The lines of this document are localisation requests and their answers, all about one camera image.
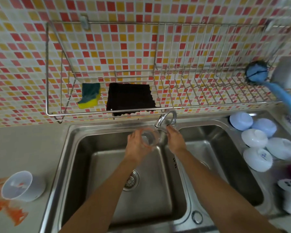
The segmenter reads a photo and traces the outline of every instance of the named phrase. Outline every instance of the brush handle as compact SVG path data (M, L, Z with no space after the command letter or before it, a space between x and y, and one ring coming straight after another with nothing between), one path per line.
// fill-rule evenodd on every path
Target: brush handle
M276 98L281 100L288 107L291 114L291 94L275 83L262 82L262 85L266 86Z

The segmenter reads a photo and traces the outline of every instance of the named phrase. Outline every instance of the dark cloth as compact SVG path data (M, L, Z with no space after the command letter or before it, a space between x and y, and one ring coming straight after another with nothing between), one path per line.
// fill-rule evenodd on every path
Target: dark cloth
M155 107L150 85L110 83L107 110L136 109L136 111L128 113L113 113L114 116L136 113L144 109Z

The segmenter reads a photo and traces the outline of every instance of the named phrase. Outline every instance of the chrome faucet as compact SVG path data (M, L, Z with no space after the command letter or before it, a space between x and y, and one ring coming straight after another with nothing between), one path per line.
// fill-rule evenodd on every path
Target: chrome faucet
M155 127L156 128L160 128L164 119L167 117L167 115L169 113L172 113L172 119L171 119L171 125L174 125L176 120L177 120L177 112L175 110L164 110L164 113L163 115L161 115L159 117L159 119L157 120L157 122L155 123Z

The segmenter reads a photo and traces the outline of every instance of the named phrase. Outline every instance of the clear glass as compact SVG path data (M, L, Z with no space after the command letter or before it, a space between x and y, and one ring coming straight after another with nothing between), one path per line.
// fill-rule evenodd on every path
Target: clear glass
M156 146L159 143L160 134L157 129L145 128L141 133L145 145Z

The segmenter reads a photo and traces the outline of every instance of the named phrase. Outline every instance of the wire dish rack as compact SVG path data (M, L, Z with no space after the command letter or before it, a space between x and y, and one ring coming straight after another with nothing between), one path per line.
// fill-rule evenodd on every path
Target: wire dish rack
M291 26L194 23L112 23L88 22L89 30L115 26L141 29L143 39L151 39L148 69L80 70L65 50L68 46L58 33L61 25L78 27L81 22L53 21L46 26L46 112L59 123L63 121L118 118L106 111L109 83L149 84L155 108L146 108L133 117L163 114L165 109L192 109L207 106L278 102L265 87L248 83L244 68L263 59L272 71L278 52L291 38ZM49 60L60 58L60 73L55 74ZM82 83L100 83L101 99L93 108L81 110Z

